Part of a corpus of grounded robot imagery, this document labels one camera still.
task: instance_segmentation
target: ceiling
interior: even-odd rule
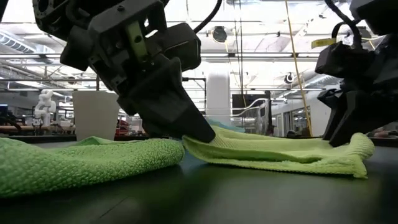
[[[216,0],[171,0],[165,8],[168,26],[187,22],[194,28],[213,10],[215,4]],[[345,14],[351,16],[348,9],[349,3],[339,1],[336,4]],[[339,17],[327,8],[323,1],[289,1],[289,14],[296,52],[320,52],[323,48],[312,49],[311,42],[317,39],[329,38],[335,24],[341,21]],[[211,34],[209,35],[215,26],[224,26],[227,33],[229,33],[225,44],[215,42]],[[366,23],[362,22],[359,26],[366,26]],[[29,45],[47,46],[47,51],[50,53],[60,53],[65,46],[63,40],[48,36],[37,28],[31,0],[9,1],[0,24],[1,32],[15,35],[16,38]],[[348,32],[349,28],[343,26],[340,29],[341,35],[339,38],[349,42],[350,37],[345,37]],[[225,0],[220,11],[199,32],[198,36],[201,40],[202,53],[236,52],[237,49],[245,53],[292,52],[292,41],[290,41],[284,1],[241,0],[241,5],[239,6],[239,1],[237,0],[235,0],[235,4],[233,4],[233,0]],[[373,44],[377,45],[379,41],[379,39],[375,40]],[[364,43],[364,48],[371,48],[369,42]],[[18,52],[0,44],[0,53],[16,54]],[[32,70],[35,73],[51,74],[50,78],[54,79],[54,82],[58,78],[95,78],[96,76],[91,69],[82,73],[66,66],[48,65],[45,68],[43,63],[40,64],[32,60],[14,59],[8,60],[8,62]],[[296,74],[295,65],[291,60],[281,62],[275,59],[266,62],[252,62],[244,59],[243,65],[240,65],[238,62],[230,62],[225,58],[224,61],[219,63],[228,65],[232,88],[240,87],[238,74],[241,66],[243,66],[244,86],[246,88],[281,86],[284,84],[284,76],[286,74]],[[315,61],[298,63],[299,73],[306,74],[303,75],[303,79],[307,79],[306,81],[308,82],[317,78],[317,76],[314,76],[316,74],[313,71],[315,63]],[[196,70],[187,71],[183,75],[186,77],[204,77],[203,72],[211,72],[212,66],[213,63],[204,63]],[[336,79],[327,78],[312,83],[312,85],[319,86],[319,83],[322,83],[321,81],[325,82],[327,80],[329,84],[337,82]],[[77,86],[80,88],[91,88],[95,85],[95,82],[78,82],[75,86],[71,86],[68,83],[63,83],[63,85],[65,88],[75,88]],[[196,82],[187,82],[184,83],[184,86],[193,89],[203,88]],[[188,93],[193,98],[204,97],[201,90],[190,90]]]

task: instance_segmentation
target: black tabletop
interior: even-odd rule
[[[187,154],[179,166],[1,202],[0,223],[397,223],[398,149],[369,179],[240,169]]]

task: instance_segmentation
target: green towel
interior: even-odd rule
[[[211,143],[187,136],[183,143],[195,157],[214,164],[365,178],[363,160],[374,151],[372,141],[361,133],[354,134],[349,144],[332,148],[321,139],[273,138],[212,128],[216,138]]]
[[[0,138],[0,197],[37,194],[121,179],[178,164],[181,143],[114,142],[96,137],[61,149]]]

